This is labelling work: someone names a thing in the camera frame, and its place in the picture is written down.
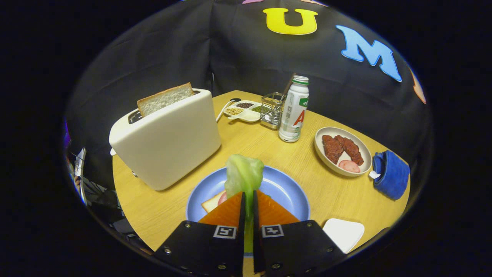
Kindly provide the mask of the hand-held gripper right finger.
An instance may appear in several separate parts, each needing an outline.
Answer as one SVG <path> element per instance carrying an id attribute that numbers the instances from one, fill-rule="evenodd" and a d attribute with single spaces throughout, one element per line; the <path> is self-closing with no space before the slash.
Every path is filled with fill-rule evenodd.
<path id="1" fill-rule="evenodd" d="M 263 277 L 321 277 L 334 273 L 346 254 L 314 220 L 284 224 L 273 219 L 273 200 L 261 191 L 253 194 L 254 270 Z"/>

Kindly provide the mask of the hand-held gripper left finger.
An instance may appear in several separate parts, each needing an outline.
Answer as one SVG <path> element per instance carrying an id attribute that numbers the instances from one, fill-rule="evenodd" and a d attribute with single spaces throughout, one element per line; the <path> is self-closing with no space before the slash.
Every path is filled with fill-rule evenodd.
<path id="1" fill-rule="evenodd" d="M 181 222 L 155 251 L 156 259 L 194 277 L 241 277 L 246 196 L 237 193 L 199 222 Z"/>

